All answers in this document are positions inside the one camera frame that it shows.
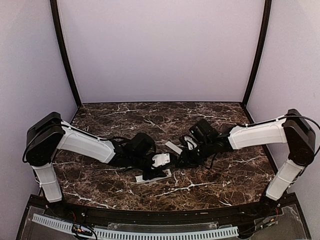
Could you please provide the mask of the white battery cover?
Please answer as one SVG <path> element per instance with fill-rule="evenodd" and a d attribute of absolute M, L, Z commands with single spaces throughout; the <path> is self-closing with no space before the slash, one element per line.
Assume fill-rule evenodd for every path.
<path fill-rule="evenodd" d="M 173 150 L 175 153 L 177 153 L 178 155 L 180 155 L 182 153 L 182 149 L 179 148 L 177 145 L 173 144 L 171 141 L 167 141 L 165 143 L 165 145 L 170 148 L 171 150 Z"/>

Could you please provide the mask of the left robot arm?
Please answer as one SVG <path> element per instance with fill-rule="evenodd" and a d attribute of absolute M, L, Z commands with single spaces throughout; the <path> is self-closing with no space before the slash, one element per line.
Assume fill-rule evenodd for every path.
<path fill-rule="evenodd" d="M 144 181 L 166 177 L 164 168 L 171 162 L 169 153 L 157 153 L 155 141 L 146 133 L 139 132 L 131 139 L 100 138 L 71 126 L 58 112 L 51 112 L 27 131 L 22 161 L 32 167 L 51 210 L 60 218 L 67 218 L 71 208 L 62 200 L 53 167 L 57 150 L 74 152 L 113 167 L 139 169 Z"/>

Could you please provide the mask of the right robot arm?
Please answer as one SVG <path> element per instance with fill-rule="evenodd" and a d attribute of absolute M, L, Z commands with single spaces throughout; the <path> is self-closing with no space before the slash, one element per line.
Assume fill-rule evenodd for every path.
<path fill-rule="evenodd" d="M 268 184 L 265 198 L 255 205 L 255 213 L 266 217 L 274 210 L 274 202 L 282 197 L 320 151 L 316 147 L 316 133 L 309 122 L 313 119 L 302 116 L 296 109 L 290 109 L 287 114 L 275 119 L 237 124 L 223 132 L 218 132 L 205 119 L 201 119 L 189 129 L 191 135 L 180 137 L 184 148 L 175 167 L 196 168 L 207 158 L 220 153 L 252 146 L 287 144 L 287 160 Z"/>

